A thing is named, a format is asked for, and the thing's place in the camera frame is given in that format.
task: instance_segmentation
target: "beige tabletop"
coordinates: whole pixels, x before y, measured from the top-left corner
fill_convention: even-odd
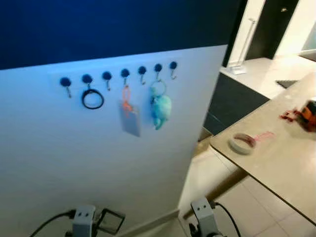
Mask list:
[[[210,139],[211,146],[316,224],[316,133],[279,115],[301,110],[316,96],[316,74],[309,74],[275,99]],[[235,133],[273,136],[257,142],[250,155],[235,153],[228,140]]]

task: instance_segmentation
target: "table leg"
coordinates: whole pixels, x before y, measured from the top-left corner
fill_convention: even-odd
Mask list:
[[[215,189],[213,189],[210,193],[206,195],[206,199],[208,201],[215,200],[220,195],[228,191],[231,187],[235,186],[237,183],[239,183],[241,180],[243,180],[245,177],[247,177],[248,173],[244,171],[243,169],[238,169],[234,173],[232,173],[230,176],[228,176],[222,183],[220,183]],[[183,219],[188,219],[190,216],[193,215],[193,211],[188,211],[184,216]]]

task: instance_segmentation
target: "blue plush keychain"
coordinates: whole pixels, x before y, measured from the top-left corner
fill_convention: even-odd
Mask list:
[[[163,93],[158,94],[157,89],[153,87],[155,83],[161,82],[164,86]],[[152,116],[154,119],[154,125],[156,130],[161,129],[162,125],[168,121],[171,114],[171,99],[169,96],[165,95],[167,86],[162,80],[155,81],[151,87],[151,106],[152,106]]]

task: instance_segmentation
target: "doorway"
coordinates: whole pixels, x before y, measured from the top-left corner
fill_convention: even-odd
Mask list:
[[[273,59],[298,0],[266,0],[246,60]]]

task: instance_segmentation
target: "beige tile floor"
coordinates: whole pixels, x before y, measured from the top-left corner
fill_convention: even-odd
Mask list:
[[[309,72],[316,71],[316,63],[298,56],[266,58],[245,62],[247,74],[230,75],[237,81],[274,98],[284,89],[275,80],[301,79]],[[196,223],[194,217],[184,221],[181,216],[190,209],[190,202],[207,194],[236,166],[213,150],[198,155],[192,160],[187,180],[179,203],[180,218],[159,226],[139,237],[183,237],[189,235],[188,222]],[[247,177],[234,186],[217,201],[221,202],[233,215],[243,237],[316,237],[316,227],[282,200]],[[228,237],[237,237],[228,216],[220,208],[215,209],[219,229]]]

